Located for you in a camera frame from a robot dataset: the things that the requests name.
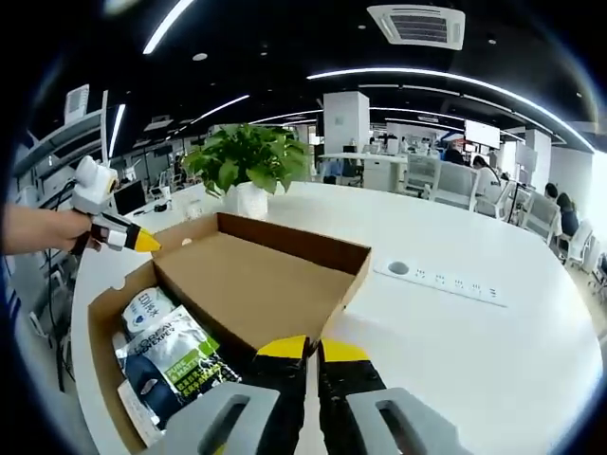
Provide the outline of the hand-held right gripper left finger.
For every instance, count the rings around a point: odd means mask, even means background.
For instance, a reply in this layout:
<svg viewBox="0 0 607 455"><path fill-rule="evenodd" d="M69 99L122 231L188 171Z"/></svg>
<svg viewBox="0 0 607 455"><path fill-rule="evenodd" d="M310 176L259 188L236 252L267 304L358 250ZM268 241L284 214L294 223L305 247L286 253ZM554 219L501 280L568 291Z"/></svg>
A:
<svg viewBox="0 0 607 455"><path fill-rule="evenodd" d="M204 393L171 417L162 454L292 454L304 423L309 338L261 348L239 382Z"/></svg>

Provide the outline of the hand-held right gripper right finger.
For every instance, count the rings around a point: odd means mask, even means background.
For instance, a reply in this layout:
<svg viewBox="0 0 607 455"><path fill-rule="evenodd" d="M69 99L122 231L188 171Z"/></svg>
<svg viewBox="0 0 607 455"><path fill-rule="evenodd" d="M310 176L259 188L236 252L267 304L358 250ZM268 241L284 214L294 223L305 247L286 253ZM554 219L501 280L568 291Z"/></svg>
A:
<svg viewBox="0 0 607 455"><path fill-rule="evenodd" d="M402 388L385 385L359 347L318 344L320 426L329 454L467 454L457 427Z"/></svg>

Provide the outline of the person's left hand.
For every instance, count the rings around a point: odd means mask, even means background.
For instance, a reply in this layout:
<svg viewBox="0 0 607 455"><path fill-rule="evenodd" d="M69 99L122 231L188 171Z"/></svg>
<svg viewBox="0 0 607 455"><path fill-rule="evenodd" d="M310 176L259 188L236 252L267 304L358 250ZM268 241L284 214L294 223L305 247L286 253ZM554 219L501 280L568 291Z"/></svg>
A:
<svg viewBox="0 0 607 455"><path fill-rule="evenodd" d="M37 209L34 214L34 251L54 248L69 252L92 228L91 218L75 210Z"/></svg>

